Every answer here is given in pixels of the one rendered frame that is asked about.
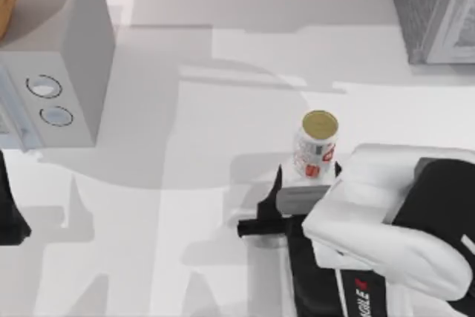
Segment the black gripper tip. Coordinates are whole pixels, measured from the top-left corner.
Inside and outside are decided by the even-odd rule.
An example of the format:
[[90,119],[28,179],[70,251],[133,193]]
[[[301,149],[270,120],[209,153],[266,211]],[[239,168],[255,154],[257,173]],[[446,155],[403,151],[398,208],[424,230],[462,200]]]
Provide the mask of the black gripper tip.
[[0,150],[0,246],[19,246],[31,232],[13,198],[4,155]]

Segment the pale microwave oven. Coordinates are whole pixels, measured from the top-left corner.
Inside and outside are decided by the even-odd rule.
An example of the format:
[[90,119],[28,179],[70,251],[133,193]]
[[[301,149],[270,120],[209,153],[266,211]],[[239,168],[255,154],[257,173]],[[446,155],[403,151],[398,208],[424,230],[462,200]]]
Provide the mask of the pale microwave oven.
[[[106,0],[17,0],[0,41],[0,148],[82,148],[96,143],[114,58]],[[52,76],[53,99],[33,95],[26,78]],[[69,126],[48,125],[42,108],[61,106]]]

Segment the pale microwave knob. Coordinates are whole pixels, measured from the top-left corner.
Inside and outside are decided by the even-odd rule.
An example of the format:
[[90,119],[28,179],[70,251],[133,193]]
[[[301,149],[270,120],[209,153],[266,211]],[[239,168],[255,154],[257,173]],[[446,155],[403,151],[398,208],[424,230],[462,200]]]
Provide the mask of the pale microwave knob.
[[62,93],[62,85],[59,81],[45,74],[26,78],[25,84],[29,92],[43,99],[53,99]]
[[39,111],[39,116],[48,125],[56,127],[69,126],[73,122],[72,113],[61,106],[42,108]]

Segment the red and white can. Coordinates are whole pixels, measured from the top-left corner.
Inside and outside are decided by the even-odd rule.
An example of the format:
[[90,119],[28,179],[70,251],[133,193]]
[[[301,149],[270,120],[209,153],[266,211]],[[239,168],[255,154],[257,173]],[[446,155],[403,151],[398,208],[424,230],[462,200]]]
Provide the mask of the red and white can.
[[293,164],[301,176],[318,179],[329,171],[338,129],[338,120],[328,111],[314,110],[303,116],[293,146]]

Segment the grey cabinet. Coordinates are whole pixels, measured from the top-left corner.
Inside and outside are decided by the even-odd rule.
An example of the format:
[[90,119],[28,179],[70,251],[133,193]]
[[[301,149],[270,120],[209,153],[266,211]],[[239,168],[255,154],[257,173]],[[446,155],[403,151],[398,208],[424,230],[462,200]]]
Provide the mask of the grey cabinet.
[[393,0],[409,63],[475,65],[475,0]]

